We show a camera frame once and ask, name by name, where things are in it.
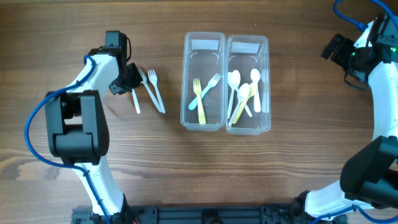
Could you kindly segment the yellow plastic spoon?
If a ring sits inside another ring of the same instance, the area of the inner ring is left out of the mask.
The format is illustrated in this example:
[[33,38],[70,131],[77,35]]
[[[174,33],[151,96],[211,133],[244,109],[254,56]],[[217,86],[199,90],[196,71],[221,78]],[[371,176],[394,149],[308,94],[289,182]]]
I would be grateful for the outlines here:
[[[250,99],[250,97],[254,96],[254,92],[256,90],[256,86],[255,86],[255,84],[253,82],[250,83],[249,86],[250,86],[249,96],[243,101],[243,106],[244,107],[246,106],[246,104],[248,102],[248,99]],[[237,121],[238,121],[240,116],[241,116],[241,114],[238,116],[237,120],[233,124],[237,123]]]

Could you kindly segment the yellow plastic fork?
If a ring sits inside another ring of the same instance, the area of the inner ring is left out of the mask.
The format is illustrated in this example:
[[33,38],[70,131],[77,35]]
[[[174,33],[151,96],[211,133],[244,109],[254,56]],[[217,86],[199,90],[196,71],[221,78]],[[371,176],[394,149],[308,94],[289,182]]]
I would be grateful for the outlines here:
[[203,109],[203,103],[201,100],[201,85],[200,85],[200,80],[198,78],[193,79],[193,91],[197,96],[198,121],[200,124],[205,124],[206,118]]

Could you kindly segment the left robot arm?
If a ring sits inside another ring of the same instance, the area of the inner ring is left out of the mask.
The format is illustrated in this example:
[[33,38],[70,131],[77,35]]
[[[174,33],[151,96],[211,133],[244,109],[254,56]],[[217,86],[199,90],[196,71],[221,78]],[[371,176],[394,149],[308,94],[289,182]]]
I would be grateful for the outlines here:
[[109,129],[101,102],[107,91],[122,95],[142,80],[134,63],[128,63],[131,43],[118,30],[105,33],[105,43],[91,49],[85,66],[68,90],[45,104],[49,149],[71,167],[87,191],[94,223],[130,223],[133,212],[118,188],[106,154]]

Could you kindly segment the long white spoon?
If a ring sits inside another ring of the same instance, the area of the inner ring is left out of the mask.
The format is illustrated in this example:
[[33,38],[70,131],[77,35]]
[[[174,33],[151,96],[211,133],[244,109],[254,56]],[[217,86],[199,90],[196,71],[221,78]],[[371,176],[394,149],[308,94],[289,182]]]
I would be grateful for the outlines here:
[[231,126],[238,118],[238,116],[242,113],[243,110],[243,101],[249,96],[250,86],[248,83],[244,83],[239,87],[238,90],[238,103],[233,111],[233,114],[229,120],[229,125]]

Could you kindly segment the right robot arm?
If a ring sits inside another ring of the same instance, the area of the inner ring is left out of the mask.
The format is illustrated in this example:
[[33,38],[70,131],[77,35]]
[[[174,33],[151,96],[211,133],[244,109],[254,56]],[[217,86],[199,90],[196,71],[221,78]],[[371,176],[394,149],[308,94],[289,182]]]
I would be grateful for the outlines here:
[[343,166],[339,180],[305,191],[289,209],[292,222],[332,222],[346,213],[397,208],[397,16],[379,14],[359,24],[352,41],[336,34],[321,56],[338,64],[373,98],[373,138]]

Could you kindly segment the short white fork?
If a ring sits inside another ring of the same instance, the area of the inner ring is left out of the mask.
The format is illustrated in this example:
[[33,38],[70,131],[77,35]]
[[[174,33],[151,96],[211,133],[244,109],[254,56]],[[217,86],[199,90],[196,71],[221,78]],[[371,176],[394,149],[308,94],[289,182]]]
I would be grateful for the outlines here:
[[[216,73],[208,82],[207,86],[202,90],[201,92],[201,98],[203,98],[208,90],[210,90],[211,88],[215,87],[218,83],[218,81],[220,80],[221,75],[219,73]],[[191,101],[191,103],[188,105],[188,109],[189,110],[194,110],[197,107],[197,98],[195,98],[194,100]]]

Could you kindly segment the short white spoon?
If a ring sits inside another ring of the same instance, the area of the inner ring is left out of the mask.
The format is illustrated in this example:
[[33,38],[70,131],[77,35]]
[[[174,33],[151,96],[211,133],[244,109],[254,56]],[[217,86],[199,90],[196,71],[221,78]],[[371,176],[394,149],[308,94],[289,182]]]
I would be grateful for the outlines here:
[[261,73],[258,69],[253,68],[251,70],[251,80],[256,86],[256,90],[254,92],[254,111],[256,113],[259,113],[261,111],[261,102],[260,102],[260,97],[259,97],[259,92],[258,92],[258,82],[261,79]]

